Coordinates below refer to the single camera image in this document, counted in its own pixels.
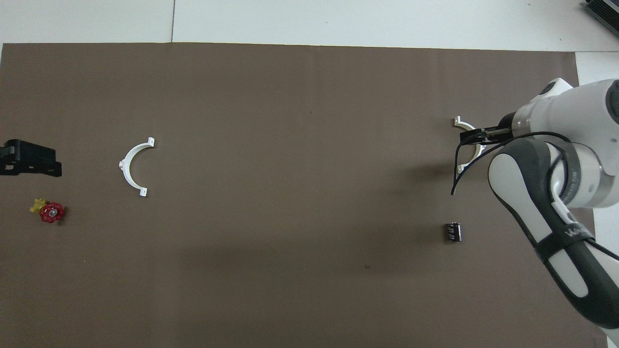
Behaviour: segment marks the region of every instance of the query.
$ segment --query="white c-shaped part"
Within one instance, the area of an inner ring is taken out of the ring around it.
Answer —
[[[454,118],[454,127],[458,127],[460,129],[464,129],[465,131],[472,131],[475,129],[470,123],[466,123],[460,119],[460,116],[456,116]],[[473,158],[465,164],[458,165],[458,174],[462,173],[462,171],[471,163],[474,159],[479,157],[482,152],[486,149],[486,145],[477,144],[475,145],[475,153],[473,154]]]
[[[140,152],[143,149],[146,149],[147,147],[155,147],[155,138],[149,137],[149,140],[147,142],[136,145],[133,149],[127,152],[127,156],[125,156],[124,159],[118,164],[118,167],[123,171],[124,178],[127,180],[129,185],[140,190],[140,196],[142,197],[146,197],[146,191],[148,189],[145,187],[141,187],[140,185],[136,184],[135,181],[133,181],[129,168],[131,167],[131,160],[136,155],[136,153]]]

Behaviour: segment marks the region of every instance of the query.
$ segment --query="brown mat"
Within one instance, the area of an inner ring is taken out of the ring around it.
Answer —
[[[452,119],[495,125],[555,77],[578,84],[573,53],[5,45],[0,140],[64,175],[0,177],[0,346],[604,347],[488,160],[449,195]],[[149,136],[142,198],[118,161]]]

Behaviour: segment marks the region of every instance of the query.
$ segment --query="cable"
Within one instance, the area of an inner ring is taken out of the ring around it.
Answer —
[[[474,137],[479,137],[479,136],[483,136],[485,133],[480,133],[480,134],[475,134],[474,136],[470,136],[465,138],[464,140],[462,140],[460,142],[460,144],[458,144],[458,147],[456,147],[456,159],[454,161],[454,184],[453,186],[451,186],[451,195],[454,195],[454,192],[456,191],[456,186],[458,185],[458,182],[460,181],[460,179],[462,178],[462,176],[464,175],[464,173],[466,173],[466,171],[478,160],[480,160],[482,157],[486,156],[487,154],[489,154],[490,152],[493,152],[497,149],[499,149],[500,147],[503,147],[507,144],[509,144],[510,142],[516,140],[516,139],[521,139],[523,137],[531,137],[531,136],[553,136],[553,137],[557,137],[563,141],[569,142],[569,139],[566,136],[563,136],[559,133],[554,133],[554,132],[532,132],[532,133],[527,133],[527,134],[523,134],[521,136],[517,136],[517,137],[513,137],[511,139],[505,140],[504,142],[498,144],[497,146],[492,147],[490,150],[482,153],[481,155],[479,155],[477,158],[473,159],[473,161],[471,161],[469,163],[468,166],[464,167],[462,173],[460,174],[456,174],[457,173],[457,168],[458,168],[458,153],[460,152],[460,148],[462,147],[462,145],[464,145],[465,142],[473,139]]]

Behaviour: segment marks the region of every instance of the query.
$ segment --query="red valve handle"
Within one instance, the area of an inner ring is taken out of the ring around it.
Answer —
[[[52,223],[64,215],[64,208],[61,204],[52,202],[41,209],[41,221]]]

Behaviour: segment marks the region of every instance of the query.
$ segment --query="velcro strap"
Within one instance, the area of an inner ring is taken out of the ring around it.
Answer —
[[[537,256],[546,262],[551,256],[565,249],[568,245],[581,240],[593,240],[593,236],[589,230],[582,224],[569,224],[563,227],[563,230],[557,230],[549,234],[543,240],[540,240],[535,245]]]

